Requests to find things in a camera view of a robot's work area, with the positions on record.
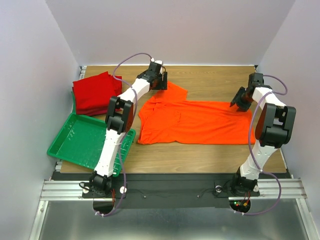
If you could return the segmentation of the orange t shirt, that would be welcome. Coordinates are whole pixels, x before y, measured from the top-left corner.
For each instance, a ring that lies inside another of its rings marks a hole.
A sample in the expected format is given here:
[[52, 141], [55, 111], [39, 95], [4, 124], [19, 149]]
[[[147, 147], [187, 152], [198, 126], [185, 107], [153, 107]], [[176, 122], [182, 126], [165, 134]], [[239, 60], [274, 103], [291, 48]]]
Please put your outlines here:
[[251, 111], [221, 101], [187, 100], [187, 90], [168, 83], [140, 109], [142, 145], [178, 142], [201, 145], [254, 144]]

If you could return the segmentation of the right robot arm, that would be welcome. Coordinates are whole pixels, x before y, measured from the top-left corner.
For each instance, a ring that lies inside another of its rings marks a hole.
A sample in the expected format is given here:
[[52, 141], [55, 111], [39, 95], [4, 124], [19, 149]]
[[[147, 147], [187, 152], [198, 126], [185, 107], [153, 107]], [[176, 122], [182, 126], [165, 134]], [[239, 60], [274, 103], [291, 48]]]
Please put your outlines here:
[[249, 144], [249, 156], [238, 168], [230, 182], [231, 192], [235, 195], [257, 193], [258, 178], [270, 156], [286, 145], [292, 136], [296, 108], [288, 106], [278, 99], [278, 92], [264, 82], [265, 75], [252, 73], [248, 77], [248, 86], [241, 87], [232, 101], [239, 111], [246, 112], [253, 102], [261, 114], [256, 127], [249, 127], [254, 134], [255, 143]]

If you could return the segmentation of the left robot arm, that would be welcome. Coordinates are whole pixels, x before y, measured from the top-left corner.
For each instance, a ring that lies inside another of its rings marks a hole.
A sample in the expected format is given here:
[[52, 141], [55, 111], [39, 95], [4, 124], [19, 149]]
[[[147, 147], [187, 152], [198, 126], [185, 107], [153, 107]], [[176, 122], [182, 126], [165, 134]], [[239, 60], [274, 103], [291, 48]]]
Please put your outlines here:
[[122, 141], [131, 129], [138, 100], [151, 90], [165, 90], [168, 85], [168, 73], [161, 60], [150, 60], [147, 70], [138, 74], [128, 89], [109, 100], [105, 116], [105, 140], [97, 165], [89, 179], [89, 187], [100, 197], [111, 193], [116, 156]]

